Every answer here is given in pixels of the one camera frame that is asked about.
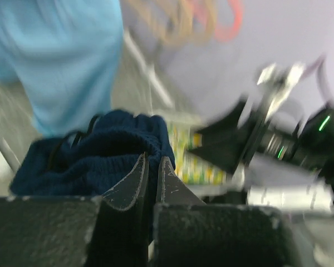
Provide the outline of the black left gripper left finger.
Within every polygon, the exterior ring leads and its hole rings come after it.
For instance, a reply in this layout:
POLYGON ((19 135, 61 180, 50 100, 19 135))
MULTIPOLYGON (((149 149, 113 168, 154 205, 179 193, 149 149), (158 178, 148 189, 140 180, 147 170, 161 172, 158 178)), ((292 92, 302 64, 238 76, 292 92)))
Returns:
POLYGON ((141 154, 132 170, 103 197, 109 205, 118 211, 130 210, 145 197, 148 188, 149 162, 147 153, 141 154))

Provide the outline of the navy blue shorts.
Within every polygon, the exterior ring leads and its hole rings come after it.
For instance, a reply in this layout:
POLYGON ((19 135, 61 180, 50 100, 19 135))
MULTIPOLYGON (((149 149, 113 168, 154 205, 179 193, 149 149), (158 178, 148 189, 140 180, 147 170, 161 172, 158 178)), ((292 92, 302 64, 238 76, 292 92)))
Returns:
POLYGON ((160 116, 114 110, 90 121, 87 132, 31 143, 10 190, 15 195, 102 195, 148 154, 149 188, 154 190, 161 158, 175 161, 160 116))

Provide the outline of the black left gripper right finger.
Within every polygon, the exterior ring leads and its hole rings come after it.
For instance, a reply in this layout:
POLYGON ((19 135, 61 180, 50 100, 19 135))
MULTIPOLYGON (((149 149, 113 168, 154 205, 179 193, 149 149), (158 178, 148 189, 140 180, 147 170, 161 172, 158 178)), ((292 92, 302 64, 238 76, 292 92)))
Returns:
POLYGON ((159 165, 156 203, 170 205, 204 205, 175 174, 169 157, 162 157, 159 165))

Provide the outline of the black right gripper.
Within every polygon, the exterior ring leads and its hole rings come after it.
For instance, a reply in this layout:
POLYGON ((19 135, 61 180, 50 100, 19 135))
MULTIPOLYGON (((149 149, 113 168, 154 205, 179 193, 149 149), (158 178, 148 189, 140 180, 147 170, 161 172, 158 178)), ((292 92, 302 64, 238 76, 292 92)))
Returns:
POLYGON ((251 111, 245 123, 238 122, 247 99, 242 97, 230 113, 195 133, 200 145, 188 149, 228 174, 240 163, 249 164, 255 153, 315 172, 334 188, 334 104, 326 103, 294 130, 276 128, 260 112, 251 111))

